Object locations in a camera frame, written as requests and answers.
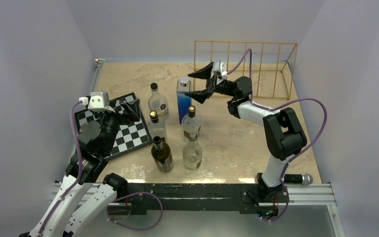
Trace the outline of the tall blue glass bottle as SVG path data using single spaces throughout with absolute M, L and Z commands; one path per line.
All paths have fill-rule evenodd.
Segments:
M 188 77 L 181 77 L 177 81 L 177 107 L 179 124 L 182 123 L 184 116 L 188 113 L 188 107 L 191 105 L 191 98 L 186 96 L 186 92 L 190 92 L 192 89 L 191 80 Z

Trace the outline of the round clear flask bottle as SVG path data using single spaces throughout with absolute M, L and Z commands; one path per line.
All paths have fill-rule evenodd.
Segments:
M 157 83 L 150 85 L 152 95 L 148 100 L 148 107 L 151 111 L 156 111 L 158 117 L 167 121 L 169 119 L 169 106 L 166 97 L 158 91 Z

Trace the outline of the clear square bottle gold label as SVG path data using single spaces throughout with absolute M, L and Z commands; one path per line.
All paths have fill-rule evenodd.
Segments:
M 162 118 L 159 118 L 156 111 L 150 111 L 148 120 L 148 129 L 151 138 L 159 136 L 161 140 L 165 143 L 168 143 L 166 126 Z

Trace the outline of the clear square bottle black label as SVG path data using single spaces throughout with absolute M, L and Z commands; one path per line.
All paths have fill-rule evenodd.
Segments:
M 185 143 L 188 143 L 188 137 L 191 132 L 195 132 L 197 136 L 199 136 L 201 129 L 201 117 L 196 114 L 196 107 L 194 105 L 188 107 L 188 113 L 182 119 L 182 127 Z

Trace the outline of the dark green wine bottle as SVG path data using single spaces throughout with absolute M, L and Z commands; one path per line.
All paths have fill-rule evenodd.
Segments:
M 156 166 L 161 172 L 170 172 L 173 169 L 173 158 L 169 145 L 159 136 L 153 137 L 152 140 L 151 155 Z

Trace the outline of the clear Louis Casbao champagne bottle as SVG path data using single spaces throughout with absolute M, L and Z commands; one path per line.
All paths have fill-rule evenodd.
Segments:
M 197 170 L 202 162 L 202 147 L 198 143 L 198 135 L 191 132 L 188 136 L 188 143 L 183 147 L 184 167 L 188 170 Z

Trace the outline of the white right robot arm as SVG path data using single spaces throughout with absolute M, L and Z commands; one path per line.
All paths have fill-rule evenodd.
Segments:
M 272 109 L 255 103 L 251 96 L 252 80 L 241 76 L 230 81 L 225 69 L 223 62 L 216 61 L 189 73 L 188 77 L 203 79 L 206 84 L 203 90 L 190 91 L 185 95 L 201 104 L 215 93 L 229 96 L 227 109 L 232 116 L 264 128 L 270 158 L 258 179 L 256 196 L 269 201 L 282 190 L 289 159 L 300 153 L 307 144 L 307 138 L 292 108 Z

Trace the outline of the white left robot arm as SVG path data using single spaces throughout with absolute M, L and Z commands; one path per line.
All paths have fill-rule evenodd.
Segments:
M 78 128 L 75 122 L 76 106 L 84 105 L 100 115 L 99 121 L 89 121 Z M 101 96 L 81 97 L 69 112 L 71 132 L 76 152 L 65 170 L 61 186 L 43 217 L 23 237 L 78 237 L 98 213 L 112 201 L 127 197 L 127 181 L 117 174 L 109 174 L 97 191 L 80 204 L 107 165 L 120 126 L 140 120 L 140 100 L 115 102 Z

